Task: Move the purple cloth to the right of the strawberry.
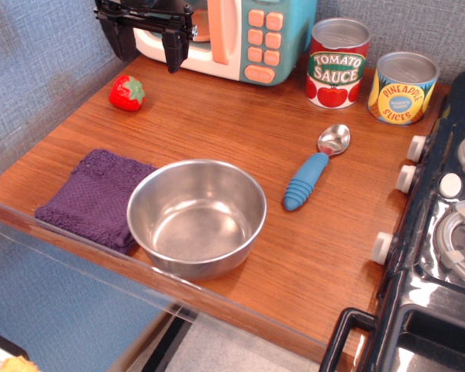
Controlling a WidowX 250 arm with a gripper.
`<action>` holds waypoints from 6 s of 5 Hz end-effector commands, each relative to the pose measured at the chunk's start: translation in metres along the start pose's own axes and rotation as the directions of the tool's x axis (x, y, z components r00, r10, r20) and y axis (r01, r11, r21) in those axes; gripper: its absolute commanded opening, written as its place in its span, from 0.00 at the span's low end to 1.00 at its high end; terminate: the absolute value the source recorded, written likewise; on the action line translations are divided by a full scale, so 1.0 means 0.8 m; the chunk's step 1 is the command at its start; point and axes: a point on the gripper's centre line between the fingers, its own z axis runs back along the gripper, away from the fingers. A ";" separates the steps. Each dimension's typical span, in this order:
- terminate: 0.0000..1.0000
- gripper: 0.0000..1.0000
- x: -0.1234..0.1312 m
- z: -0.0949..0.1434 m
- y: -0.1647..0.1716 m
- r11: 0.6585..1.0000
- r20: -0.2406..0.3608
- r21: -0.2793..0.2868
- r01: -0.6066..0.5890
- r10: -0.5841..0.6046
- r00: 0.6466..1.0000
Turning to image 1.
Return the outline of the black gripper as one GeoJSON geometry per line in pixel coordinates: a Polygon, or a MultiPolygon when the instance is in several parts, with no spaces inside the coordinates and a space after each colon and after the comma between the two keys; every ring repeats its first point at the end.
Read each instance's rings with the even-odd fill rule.
{"type": "Polygon", "coordinates": [[[186,1],[95,1],[96,18],[120,60],[136,57],[134,28],[160,33],[171,74],[180,70],[188,58],[189,40],[198,35],[194,12],[186,1]]]}

